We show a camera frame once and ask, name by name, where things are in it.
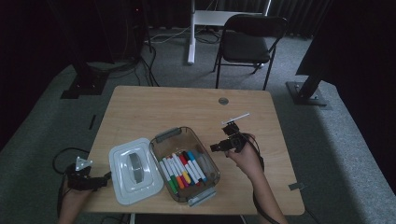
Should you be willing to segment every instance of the human hand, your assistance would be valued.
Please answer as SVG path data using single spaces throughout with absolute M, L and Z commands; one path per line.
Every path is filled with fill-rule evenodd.
M 254 142 L 255 136 L 250 134 L 249 141 Z M 256 149 L 250 143 L 245 143 L 242 150 L 237 153 L 232 150 L 225 152 L 226 156 L 235 161 L 242 172 L 244 172 L 250 180 L 255 179 L 256 176 L 262 175 L 262 166 Z
M 64 182 L 64 197 L 62 201 L 61 214 L 59 216 L 59 224 L 72 224 L 76 220 L 82 206 L 92 193 L 89 190 L 76 190 L 67 187 L 67 181 Z

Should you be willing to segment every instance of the clear plastic container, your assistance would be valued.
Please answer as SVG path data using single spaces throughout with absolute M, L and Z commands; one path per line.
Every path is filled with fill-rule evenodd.
M 152 156 L 155 158 L 154 161 L 163 177 L 163 182 L 167 187 L 169 194 L 175 201 L 180 203 L 187 202 L 190 206 L 195 206 L 216 194 L 214 187 L 219 183 L 219 169 L 212 161 L 205 147 L 191 128 L 180 127 L 159 133 L 151 140 L 149 149 Z M 170 172 L 168 172 L 166 166 L 164 166 L 165 163 L 161 164 L 162 162 L 160 162 L 163 161 L 163 158 L 173 158 L 173 154 L 176 154 L 179 157 L 184 155 L 183 158 L 190 160 L 185 163 L 182 162 L 181 164 L 185 167 L 185 172 L 187 172 L 187 175 L 192 181 L 192 183 L 187 187 L 185 187 L 186 185 L 184 188 L 179 187 L 179 184 L 175 183 L 176 180 L 174 178 L 171 178 L 169 181 L 167 174 L 171 175 L 175 170 L 172 172 L 173 169 L 170 169 Z M 177 168 L 176 159 L 173 159 L 173 161 L 175 162 L 174 168 Z M 189 166 L 186 166 L 186 163 L 190 164 L 192 174 L 188 172 L 187 167 Z M 193 181 L 193 179 L 197 179 L 197 177 L 201 177 L 199 181 L 197 181 L 199 184 Z M 175 192 L 175 188 L 171 186 L 172 183 L 176 185 L 175 188 L 177 189 L 177 192 Z

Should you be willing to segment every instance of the human arm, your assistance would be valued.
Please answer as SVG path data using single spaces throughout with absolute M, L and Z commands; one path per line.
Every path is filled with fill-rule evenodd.
M 64 197 L 58 224 L 73 224 L 92 190 L 69 189 L 64 183 Z
M 262 170 L 259 157 L 255 151 L 256 149 L 250 143 L 246 143 L 241 152 L 236 153 L 231 150 L 226 152 L 226 155 L 235 161 L 236 165 L 247 175 L 251 181 L 253 191 L 257 202 L 261 209 L 269 217 L 278 223 L 288 223 L 285 216 L 277 204 L 276 198 L 271 190 L 268 180 Z M 259 214 L 259 221 L 261 224 L 271 223 L 261 214 Z

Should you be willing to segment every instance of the marker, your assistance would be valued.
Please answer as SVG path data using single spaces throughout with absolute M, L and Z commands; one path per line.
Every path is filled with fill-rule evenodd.
M 171 170 L 172 170 L 172 172 L 173 172 L 174 175 L 175 175 L 175 178 L 176 178 L 176 180 L 177 180 L 178 186 L 179 186 L 181 189 L 184 189 L 184 184 L 183 184 L 183 182 L 181 181 L 180 176 L 177 174 L 175 165 L 172 163 L 172 160 L 171 160 L 170 158 L 166 158 L 166 159 L 168 160 L 169 166 L 171 167 Z
M 204 180 L 204 182 L 206 182 L 206 176 L 202 172 L 201 167 L 199 167 L 197 161 L 195 160 L 194 155 L 192 155 L 192 152 L 188 151 L 187 154 L 189 155 L 189 158 L 192 161 L 192 164 L 194 164 L 195 169 L 198 171 L 198 174 L 200 175 L 200 177 Z
M 181 182 L 183 183 L 184 187 L 187 188 L 189 186 L 189 183 L 187 183 L 187 180 L 184 178 L 183 174 L 180 171 L 180 168 L 178 167 L 177 163 L 175 162 L 175 159 L 172 157 L 169 157 L 170 162 L 172 162 L 175 166 L 175 170 L 177 171 L 178 176 L 180 176 Z
M 188 165 L 190 166 L 190 168 L 192 170 L 192 173 L 195 175 L 195 178 L 198 180 L 197 183 L 199 183 L 200 180 L 204 181 L 201 178 L 201 176 L 199 175 L 199 173 L 198 173 L 197 169 L 195 168 L 194 164 L 192 164 L 192 161 L 190 160 L 189 155 L 187 155 L 187 152 L 183 151 L 182 153 L 183 153 L 184 158 L 186 159 Z
M 199 186 L 199 180 L 198 180 L 198 178 L 196 177 L 196 174 L 195 174 L 195 173 L 193 172 L 193 170 L 190 168 L 189 164 L 187 163 L 186 158 L 184 158 L 183 153 L 180 153 L 180 154 L 178 155 L 178 157 L 180 158 L 181 163 L 183 163 L 184 167 L 186 167 L 187 172 L 189 172 L 189 175 L 191 176 L 191 179 L 192 179 L 191 182 L 194 182 L 194 183 L 196 183 L 196 185 Z
M 163 164 L 165 164 L 166 170 L 168 171 L 169 175 L 171 176 L 171 180 L 174 183 L 175 188 L 177 189 L 178 188 L 178 183 L 177 183 L 177 180 L 176 180 L 176 176 L 172 172 L 172 168 L 169 165 L 169 163 L 166 160 L 166 158 L 163 158 Z
M 165 165 L 163 164 L 163 161 L 160 161 L 161 168 L 163 169 L 163 173 L 165 174 L 166 180 L 168 181 L 169 185 L 171 186 L 172 191 L 174 194 L 177 194 L 176 187 L 174 185 L 174 182 L 172 181 L 171 177 L 168 174 L 168 171 L 165 168 Z
M 186 179 L 186 182 L 188 184 L 190 184 L 191 179 L 190 179 L 189 175 L 187 174 L 186 168 L 181 163 L 180 158 L 175 153 L 172 153 L 172 157 L 173 157 L 174 161 L 176 162 L 178 169 L 180 170 L 180 172 L 183 174 L 184 178 Z

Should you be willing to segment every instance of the white lid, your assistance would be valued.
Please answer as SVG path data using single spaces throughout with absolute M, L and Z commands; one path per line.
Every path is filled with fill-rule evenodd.
M 131 155 L 135 153 L 140 162 L 132 162 Z M 139 138 L 132 142 L 113 147 L 109 154 L 111 177 L 117 201 L 128 205 L 141 201 L 158 193 L 163 188 L 155 161 L 149 152 L 149 140 Z M 136 170 L 143 171 L 142 176 L 136 175 Z

